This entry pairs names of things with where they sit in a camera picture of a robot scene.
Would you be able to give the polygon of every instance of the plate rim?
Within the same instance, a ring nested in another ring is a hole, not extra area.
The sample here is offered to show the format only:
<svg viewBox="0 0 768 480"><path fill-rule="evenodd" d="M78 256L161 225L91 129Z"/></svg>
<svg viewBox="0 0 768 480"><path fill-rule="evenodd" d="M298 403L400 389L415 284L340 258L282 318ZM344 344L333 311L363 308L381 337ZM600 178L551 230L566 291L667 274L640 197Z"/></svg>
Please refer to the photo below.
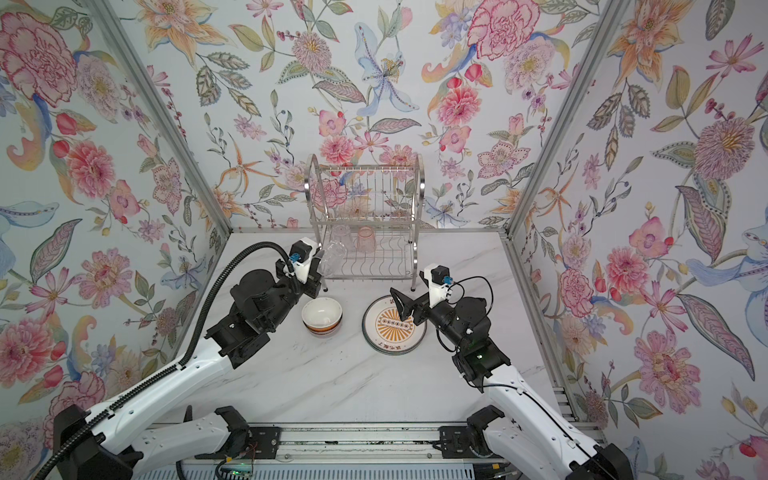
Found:
<svg viewBox="0 0 768 480"><path fill-rule="evenodd" d="M378 347L378 346L377 346L377 345L376 345L376 344L375 344L375 343L374 343L374 342L373 342L373 341L370 339L370 337L368 337L368 333L366 332L366 317L368 316L368 312L371 310L371 307L372 307L372 306L374 306L374 305L375 305L377 302L380 302L381 300L384 300L385 298L390 298L390 297L391 297L391 295L385 295L385 296L382 296L382 297L380 297L380 298L377 298L376 300L373 300L373 301L371 302L371 304L370 304L370 305L368 305L368 308L366 308L366 312L365 312L365 313L362 315L362 322L361 322L361 327L362 327L362 336L363 336L363 337L365 337L365 339L366 339L366 342L367 342L367 343L368 343L368 344L369 344L369 345L370 345L370 346L371 346L371 347L372 347L372 348L373 348L373 349L374 349L376 352L380 352L380 353L383 353L384 355L391 355L391 356L397 356L397 355L405 355L406 353L409 353L409 352L413 351L413 350L414 350L414 349L415 349L417 346L419 346L419 344L422 342L422 340L424 340L424 337L425 337L425 336L426 336L426 334L427 334L427 325L426 325L426 322L424 322L424 323L422 324L422 325L424 325L424 332L422 333L422 337L419 339L419 341L417 341L417 342L416 342L416 344L415 344L414 346L412 346L411 348L409 348L409 349L407 349L407 350L404 350L404 351L401 351L401 352L397 352L397 353L395 353L395 352L390 352L390 351L387 351L387 350L383 350L383 349L380 349L380 348L379 348L379 347Z"/></svg>

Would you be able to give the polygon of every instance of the plate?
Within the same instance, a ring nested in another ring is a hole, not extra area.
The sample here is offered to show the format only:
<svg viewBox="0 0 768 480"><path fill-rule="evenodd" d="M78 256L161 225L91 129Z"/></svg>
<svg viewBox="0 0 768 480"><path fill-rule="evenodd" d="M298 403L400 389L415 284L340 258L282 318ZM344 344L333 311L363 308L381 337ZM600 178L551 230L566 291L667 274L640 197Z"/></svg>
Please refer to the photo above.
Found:
<svg viewBox="0 0 768 480"><path fill-rule="evenodd" d="M390 295L371 303L362 316L362 334L366 341L387 355L410 352L419 345L426 332L426 322L416 326L412 316L405 322L400 321L395 300Z"/></svg>

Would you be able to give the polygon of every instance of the white bowl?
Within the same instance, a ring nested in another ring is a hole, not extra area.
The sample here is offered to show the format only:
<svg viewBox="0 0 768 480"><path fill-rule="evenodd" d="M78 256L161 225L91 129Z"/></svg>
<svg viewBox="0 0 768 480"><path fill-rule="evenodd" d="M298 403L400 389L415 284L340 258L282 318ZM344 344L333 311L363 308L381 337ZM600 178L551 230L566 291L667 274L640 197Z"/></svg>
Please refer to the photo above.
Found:
<svg viewBox="0 0 768 480"><path fill-rule="evenodd" d="M342 309L339 302L327 296L315 298L301 309L304 326L315 335L327 335L341 323Z"/></svg>

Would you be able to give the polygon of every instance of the floral wallpaper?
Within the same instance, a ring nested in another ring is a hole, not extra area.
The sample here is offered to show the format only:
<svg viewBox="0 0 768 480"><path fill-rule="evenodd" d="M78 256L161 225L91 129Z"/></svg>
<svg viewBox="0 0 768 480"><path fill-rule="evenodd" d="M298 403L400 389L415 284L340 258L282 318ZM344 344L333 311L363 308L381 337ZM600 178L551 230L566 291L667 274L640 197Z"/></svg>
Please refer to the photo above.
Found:
<svg viewBox="0 0 768 480"><path fill-rule="evenodd" d="M633 0L515 248L635 478L768 478L760 0Z"/></svg>
<svg viewBox="0 0 768 480"><path fill-rule="evenodd" d="M0 147L0 478L23 479L57 413L173 358L224 240L79 2L0 1Z"/></svg>
<svg viewBox="0 0 768 480"><path fill-rule="evenodd" d="M600 0L111 4L235 229L308 227L311 154L422 155L426 226L500 227L601 13ZM410 180L387 193L392 205L407 204ZM325 188L339 213L352 198L355 211L373 206L360 183Z"/></svg>

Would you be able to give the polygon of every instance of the dish rack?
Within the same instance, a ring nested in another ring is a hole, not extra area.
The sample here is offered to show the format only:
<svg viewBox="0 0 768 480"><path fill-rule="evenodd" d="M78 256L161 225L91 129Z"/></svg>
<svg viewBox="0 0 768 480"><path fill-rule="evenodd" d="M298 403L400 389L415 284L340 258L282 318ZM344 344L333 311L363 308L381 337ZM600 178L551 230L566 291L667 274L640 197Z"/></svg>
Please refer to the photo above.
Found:
<svg viewBox="0 0 768 480"><path fill-rule="evenodd" d="M411 280L418 276L417 245L424 204L424 164L412 166L321 165L313 155L304 175L310 223L317 242L330 241L335 225L346 225L353 242L360 227L376 236L373 252L349 248L327 280Z"/></svg>

